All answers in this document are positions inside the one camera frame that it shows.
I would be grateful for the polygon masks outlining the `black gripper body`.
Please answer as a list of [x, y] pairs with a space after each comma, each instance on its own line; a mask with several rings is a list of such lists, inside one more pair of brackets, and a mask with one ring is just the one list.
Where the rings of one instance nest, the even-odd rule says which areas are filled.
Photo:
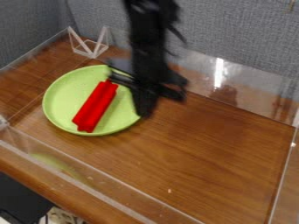
[[140, 80], [133, 74], [132, 63], [128, 59], [109, 59], [106, 66], [110, 70], [108, 80], [130, 90], [134, 102], [153, 102], [158, 97], [177, 102], [184, 101], [184, 88], [188, 81], [175, 71], [171, 71], [167, 82], [161, 83]]

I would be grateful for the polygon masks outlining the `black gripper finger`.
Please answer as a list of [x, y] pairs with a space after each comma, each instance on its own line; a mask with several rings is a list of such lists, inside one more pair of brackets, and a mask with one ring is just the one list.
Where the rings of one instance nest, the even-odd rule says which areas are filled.
[[158, 93], [156, 87], [136, 87], [130, 89], [134, 112], [136, 114], [146, 118], [154, 111], [154, 106], [158, 100]]

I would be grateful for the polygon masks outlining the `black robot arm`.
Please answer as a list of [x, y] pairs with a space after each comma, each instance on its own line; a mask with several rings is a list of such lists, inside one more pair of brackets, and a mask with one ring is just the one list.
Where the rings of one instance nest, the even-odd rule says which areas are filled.
[[160, 97], [177, 102], [185, 99], [188, 80], [167, 64], [165, 33], [181, 42], [185, 38], [173, 27], [179, 20], [175, 0], [121, 0], [129, 23], [130, 68], [128, 76], [112, 71], [108, 79], [129, 88], [134, 112], [146, 118]]

